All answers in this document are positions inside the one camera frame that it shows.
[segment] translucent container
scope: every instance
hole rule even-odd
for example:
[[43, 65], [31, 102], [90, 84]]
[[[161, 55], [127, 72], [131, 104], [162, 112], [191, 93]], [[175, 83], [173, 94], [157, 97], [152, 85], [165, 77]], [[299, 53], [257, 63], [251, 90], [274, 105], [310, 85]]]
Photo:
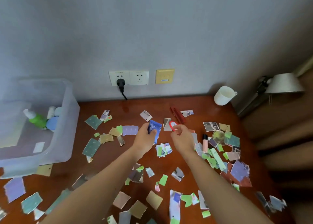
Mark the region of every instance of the translucent container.
[[[80, 110], [72, 91], [65, 79], [18, 80], [8, 88], [0, 102], [1, 179], [31, 175], [39, 165], [71, 158]], [[62, 107], [55, 132], [35, 127], [22, 112], [28, 108], [46, 117], [50, 106]], [[44, 148], [33, 153], [38, 142], [45, 142]]]

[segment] forearm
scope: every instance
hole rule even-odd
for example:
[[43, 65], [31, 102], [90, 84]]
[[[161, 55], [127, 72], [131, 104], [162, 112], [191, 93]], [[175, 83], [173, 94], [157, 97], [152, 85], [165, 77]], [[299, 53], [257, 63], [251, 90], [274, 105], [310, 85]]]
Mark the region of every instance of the forearm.
[[273, 224], [261, 210], [218, 175], [195, 152], [183, 157], [217, 223]]
[[137, 161], [136, 151], [131, 147], [91, 180], [74, 190], [42, 224], [101, 222]]

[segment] green bottle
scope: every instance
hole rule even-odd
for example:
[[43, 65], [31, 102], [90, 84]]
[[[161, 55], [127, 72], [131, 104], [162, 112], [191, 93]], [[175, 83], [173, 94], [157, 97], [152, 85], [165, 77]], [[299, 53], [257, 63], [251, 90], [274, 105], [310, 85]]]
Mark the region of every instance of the green bottle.
[[29, 118], [29, 122], [33, 123], [36, 127], [41, 128], [43, 130], [47, 129], [46, 123], [47, 120], [43, 118], [42, 115], [36, 114], [33, 111], [28, 109], [23, 110], [25, 116]]

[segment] yellow wall plate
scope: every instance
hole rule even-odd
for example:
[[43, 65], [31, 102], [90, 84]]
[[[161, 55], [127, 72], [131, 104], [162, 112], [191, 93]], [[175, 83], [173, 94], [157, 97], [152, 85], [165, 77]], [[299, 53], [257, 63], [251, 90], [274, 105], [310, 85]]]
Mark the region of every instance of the yellow wall plate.
[[172, 83], [175, 69], [158, 69], [156, 71], [156, 84]]

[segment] wooden desk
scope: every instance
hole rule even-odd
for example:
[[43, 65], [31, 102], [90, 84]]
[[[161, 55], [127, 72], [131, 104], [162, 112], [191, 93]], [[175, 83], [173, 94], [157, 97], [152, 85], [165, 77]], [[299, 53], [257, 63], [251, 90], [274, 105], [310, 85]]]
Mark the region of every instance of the wooden desk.
[[[38, 209], [43, 211], [47, 210], [47, 208], [60, 195], [61, 191], [65, 188], [71, 187], [81, 174], [84, 173], [86, 175], [94, 175], [98, 173], [114, 161], [120, 154], [130, 148], [135, 139], [135, 136], [124, 136], [126, 144], [120, 147], [117, 139], [114, 138], [113, 142], [101, 145], [94, 155], [93, 161], [88, 164], [86, 156], [82, 155], [82, 151], [89, 139], [94, 137], [94, 133], [108, 133], [112, 127], [119, 125], [139, 125], [140, 127], [143, 123], [145, 123], [143, 118], [139, 115], [143, 110], [147, 110], [153, 116], [153, 120], [163, 124], [164, 118], [174, 119], [174, 116], [169, 110], [171, 105], [176, 106], [179, 110], [192, 109], [194, 111], [194, 115], [190, 115], [186, 118], [185, 125], [188, 128], [195, 130], [198, 134], [198, 141], [202, 140], [202, 134], [205, 133], [203, 122], [217, 121], [218, 123], [229, 124], [233, 134], [240, 137], [240, 146], [242, 151], [241, 160], [250, 166], [250, 180], [253, 187], [241, 187], [240, 192], [248, 197], [262, 211], [264, 211], [263, 207], [254, 195], [256, 191], [263, 192], [267, 199], [269, 199], [269, 195], [281, 198], [279, 192], [275, 188], [275, 184], [269, 177], [266, 168], [258, 158], [256, 149], [245, 133], [245, 130], [231, 104], [218, 106], [214, 103], [213, 97], [210, 96], [84, 102], [80, 103], [80, 115], [77, 124], [72, 158], [67, 162], [54, 164], [50, 177], [40, 175], [30, 175], [24, 177], [27, 193], [10, 204], [7, 203], [4, 190], [2, 189], [0, 207], [2, 207], [8, 215], [2, 220], [1, 224], [14, 224], [21, 222], [25, 224], [36, 223], [33, 218], [33, 213], [29, 215], [22, 213], [20, 204], [22, 200], [35, 192], [39, 192], [43, 198], [43, 202], [40, 203]], [[110, 114], [113, 119], [107, 123], [101, 124], [97, 130], [92, 129], [84, 122], [91, 115], [100, 116], [105, 109], [110, 110]], [[170, 133], [170, 131], [162, 130], [158, 143], [169, 142], [173, 149], [171, 154], [166, 157], [159, 158], [156, 156], [155, 149], [152, 148], [138, 162], [144, 167], [151, 167], [155, 175], [149, 178], [147, 173], [144, 172], [143, 183], [130, 182], [129, 186], [124, 186], [121, 190], [131, 196], [131, 199], [126, 203], [122, 211], [128, 210], [137, 200], [143, 202], [148, 207], [140, 220], [132, 217], [131, 223], [138, 222], [140, 224], [145, 224], [150, 218], [153, 218], [159, 224], [169, 223], [170, 189], [182, 192], [183, 194], [191, 194], [194, 192], [198, 196], [198, 186], [186, 162], [183, 160], [178, 151], [176, 151], [174, 144], [172, 143]], [[228, 146], [224, 146], [223, 148], [225, 151], [231, 151], [231, 148]], [[171, 177], [171, 173], [176, 169], [176, 167], [181, 168], [185, 174], [185, 177], [181, 182], [178, 182], [176, 179]], [[158, 210], [155, 211], [146, 202], [146, 197], [150, 190], [154, 191], [156, 181], [159, 181], [163, 174], [166, 174], [169, 177], [166, 186], [160, 186], [161, 191], [158, 195], [163, 197], [163, 202]], [[7, 181], [8, 180], [0, 180], [0, 187], [3, 187]], [[103, 216], [107, 217], [113, 214], [116, 221], [118, 221], [120, 211], [121, 210], [118, 208], [112, 206], [108, 214], [104, 213]], [[285, 209], [283, 212], [273, 214], [272, 220], [276, 224], [294, 223], [288, 209]], [[212, 216], [203, 219], [200, 206], [197, 204], [187, 208], [182, 205], [180, 223], [215, 223], [215, 221]]]

